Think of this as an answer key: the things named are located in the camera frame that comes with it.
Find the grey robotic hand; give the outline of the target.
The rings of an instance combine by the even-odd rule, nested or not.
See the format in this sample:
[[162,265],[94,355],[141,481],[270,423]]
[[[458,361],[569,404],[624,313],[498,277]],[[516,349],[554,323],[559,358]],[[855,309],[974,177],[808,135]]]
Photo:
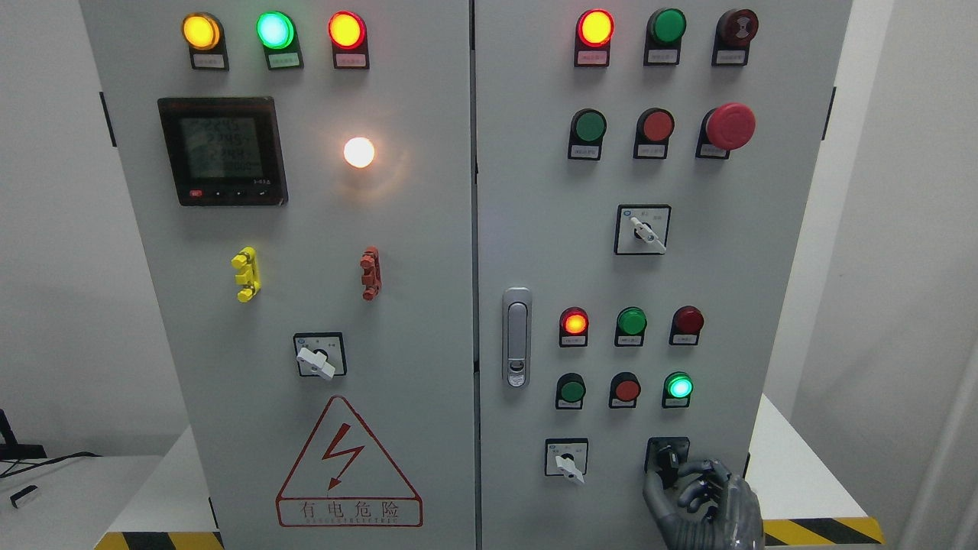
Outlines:
[[750,485],[717,459],[682,463],[696,478],[671,498],[656,468],[645,472],[643,498],[668,549],[764,549],[760,502]]

